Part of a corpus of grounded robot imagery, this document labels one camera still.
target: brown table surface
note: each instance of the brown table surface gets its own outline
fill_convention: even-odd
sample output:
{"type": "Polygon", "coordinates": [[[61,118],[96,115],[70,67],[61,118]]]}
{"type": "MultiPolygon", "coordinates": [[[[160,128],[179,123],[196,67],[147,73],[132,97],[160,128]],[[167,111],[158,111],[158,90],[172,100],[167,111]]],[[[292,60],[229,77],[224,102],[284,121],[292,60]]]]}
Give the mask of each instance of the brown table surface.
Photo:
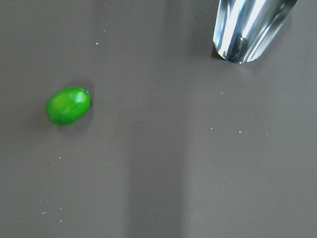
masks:
{"type": "Polygon", "coordinates": [[[1,238],[317,237],[317,1],[243,65],[217,6],[0,1],[1,238]],[[51,124],[69,85],[92,106],[51,124]]]}

